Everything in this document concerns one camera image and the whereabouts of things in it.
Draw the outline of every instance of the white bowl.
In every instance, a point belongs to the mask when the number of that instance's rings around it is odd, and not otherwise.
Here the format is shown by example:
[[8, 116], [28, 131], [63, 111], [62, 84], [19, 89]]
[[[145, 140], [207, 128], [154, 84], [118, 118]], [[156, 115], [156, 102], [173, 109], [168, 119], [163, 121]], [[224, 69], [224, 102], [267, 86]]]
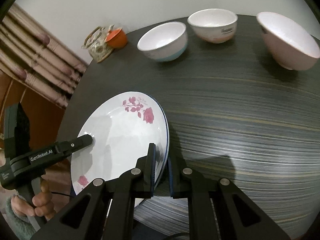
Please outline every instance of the white bowl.
[[236, 33], [238, 16], [224, 9], [205, 9], [191, 14], [188, 23], [198, 37], [212, 43], [223, 43]]
[[179, 57], [187, 48], [186, 25], [168, 22], [154, 27], [139, 40], [137, 47], [147, 57], [159, 62]]
[[[161, 106], [140, 92], [125, 92], [99, 106], [85, 122], [79, 136], [90, 134], [91, 146], [72, 155], [71, 179], [76, 194], [96, 178], [110, 180], [136, 166], [156, 144], [155, 185], [166, 166], [169, 128]], [[142, 199], [136, 199], [137, 206]]]
[[276, 62], [286, 69], [307, 70], [320, 58], [313, 37], [293, 20], [273, 12], [261, 12], [257, 21], [262, 37]]

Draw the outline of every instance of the stacked plates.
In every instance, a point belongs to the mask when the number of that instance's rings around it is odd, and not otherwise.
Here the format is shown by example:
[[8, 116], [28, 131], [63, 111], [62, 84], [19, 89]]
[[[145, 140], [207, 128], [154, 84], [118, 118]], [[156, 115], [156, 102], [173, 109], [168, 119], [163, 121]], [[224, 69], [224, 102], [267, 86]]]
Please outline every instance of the stacked plates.
[[[110, 180], [135, 167], [156, 144], [156, 185], [169, 151], [169, 129], [161, 106], [140, 92], [126, 92], [104, 102], [83, 125], [78, 136], [90, 134], [91, 146], [75, 152], [71, 179], [78, 194], [95, 178]], [[136, 199], [137, 206], [142, 199]]]

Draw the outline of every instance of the wood grain surface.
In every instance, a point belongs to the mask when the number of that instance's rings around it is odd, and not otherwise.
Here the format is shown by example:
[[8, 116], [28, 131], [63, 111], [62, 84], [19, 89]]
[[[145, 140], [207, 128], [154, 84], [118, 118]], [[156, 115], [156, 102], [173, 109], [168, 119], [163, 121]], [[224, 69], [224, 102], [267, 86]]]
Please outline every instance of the wood grain surface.
[[[292, 238], [301, 236], [320, 210], [320, 63], [305, 72], [280, 67], [255, 17], [239, 15], [235, 37], [223, 44], [202, 41], [186, 25], [188, 48], [172, 62], [156, 63], [136, 48], [156, 25], [129, 33], [124, 49], [92, 62], [58, 140], [76, 137], [109, 98], [146, 93], [166, 113], [171, 151], [209, 178], [232, 179]], [[188, 231], [187, 201], [171, 199], [167, 184], [164, 176], [135, 218], [165, 234]]]

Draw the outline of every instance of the teapot handle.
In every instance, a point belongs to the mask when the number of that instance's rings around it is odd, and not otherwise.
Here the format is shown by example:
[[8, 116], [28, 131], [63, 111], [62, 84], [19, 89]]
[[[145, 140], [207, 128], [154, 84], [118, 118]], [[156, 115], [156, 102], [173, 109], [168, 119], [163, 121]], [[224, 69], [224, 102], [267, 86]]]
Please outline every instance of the teapot handle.
[[84, 44], [83, 44], [83, 46], [82, 46], [83, 49], [86, 49], [86, 48], [87, 48], [86, 45], [87, 45], [88, 39], [90, 39], [91, 36], [92, 36], [97, 30], [99, 30], [99, 29], [102, 30], [102, 27], [101, 27], [101, 26], [96, 27], [96, 28], [88, 35], [88, 37], [84, 40]]

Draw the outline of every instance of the bowl rim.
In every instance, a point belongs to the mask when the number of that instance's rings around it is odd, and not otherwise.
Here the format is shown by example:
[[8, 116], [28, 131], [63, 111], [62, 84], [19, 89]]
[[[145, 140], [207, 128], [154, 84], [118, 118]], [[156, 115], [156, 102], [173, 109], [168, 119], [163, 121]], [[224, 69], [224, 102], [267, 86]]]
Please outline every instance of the bowl rim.
[[[228, 12], [228, 13], [231, 13], [233, 16], [236, 17], [236, 19], [233, 21], [233, 22], [230, 22], [228, 24], [224, 24], [224, 25], [219, 25], [219, 26], [202, 26], [202, 25], [197, 25], [197, 24], [193, 24], [190, 22], [190, 17], [199, 13], [199, 12], [203, 12], [203, 11], [225, 11], [225, 12]], [[233, 24], [235, 22], [237, 22], [238, 20], [238, 16], [237, 14], [235, 14], [234, 12], [232, 11], [229, 11], [229, 10], [226, 10], [226, 9], [221, 9], [221, 8], [209, 8], [209, 9], [203, 9], [203, 10], [200, 10], [200, 11], [197, 11], [197, 12], [194, 12], [193, 14], [191, 14], [189, 17], [188, 17], [188, 20], [187, 22], [191, 25], [191, 26], [195, 26], [195, 27], [201, 27], [201, 28], [217, 28], [217, 27], [224, 27], [224, 26], [227, 26], [227, 25], [230, 25], [230, 24]]]
[[[303, 54], [305, 54], [305, 55], [307, 55], [307, 56], [309, 56], [309, 57], [311, 57], [311, 58], [320, 58], [320, 53], [319, 53], [319, 57], [311, 56], [309, 53], [306, 53], [306, 52], [302, 51], [300, 48], [297, 48], [296, 46], [288, 43], [285, 39], [283, 39], [282, 37], [278, 36], [275, 32], [273, 32], [272, 30], [270, 30], [270, 29], [269, 29], [265, 24], [263, 24], [263, 23], [260, 21], [260, 19], [259, 19], [259, 15], [264, 14], [264, 13], [276, 14], [276, 15], [280, 15], [280, 16], [282, 16], [282, 17], [284, 17], [284, 18], [287, 18], [287, 19], [291, 20], [292, 22], [296, 23], [297, 25], [299, 25], [303, 30], [306, 31], [306, 33], [308, 33], [307, 30], [306, 30], [305, 28], [303, 28], [299, 23], [295, 22], [294, 20], [292, 20], [292, 19], [290, 19], [290, 18], [288, 18], [288, 17], [286, 17], [286, 16], [284, 16], [284, 15], [282, 15], [282, 14], [275, 13], [275, 12], [260, 12], [260, 13], [258, 13], [257, 16], [256, 16], [257, 22], [258, 22], [263, 28], [267, 29], [270, 33], [272, 33], [274, 36], [276, 36], [278, 39], [280, 39], [280, 40], [283, 41], [284, 43], [288, 44], [288, 45], [291, 46], [292, 48], [296, 49], [297, 51], [299, 51], [299, 52], [301, 52], [301, 53], [303, 53]], [[312, 36], [310, 33], [308, 33], [308, 34], [312, 37], [312, 39], [314, 40], [314, 42], [318, 45], [318, 43], [315, 41], [315, 39], [313, 38], [313, 36]]]
[[[149, 32], [151, 32], [152, 30], [154, 30], [154, 29], [156, 29], [156, 28], [158, 28], [158, 27], [161, 27], [161, 26], [163, 26], [163, 25], [172, 24], [172, 23], [179, 24], [179, 25], [183, 26], [183, 28], [184, 28], [183, 32], [182, 32], [177, 38], [175, 38], [173, 41], [169, 42], [168, 44], [165, 44], [165, 45], [160, 46], [160, 47], [155, 48], [155, 49], [141, 49], [141, 47], [140, 47], [140, 41], [142, 40], [143, 37], [145, 37]], [[138, 44], [137, 44], [137, 48], [138, 48], [138, 50], [140, 50], [140, 51], [153, 51], [153, 50], [156, 50], [156, 49], [163, 48], [163, 47], [168, 46], [169, 44], [175, 42], [178, 38], [180, 38], [180, 37], [186, 32], [186, 29], [187, 29], [187, 26], [186, 26], [184, 23], [178, 22], [178, 21], [167, 22], [167, 23], [159, 24], [158, 26], [153, 27], [151, 30], [147, 31], [147, 32], [139, 39]]]

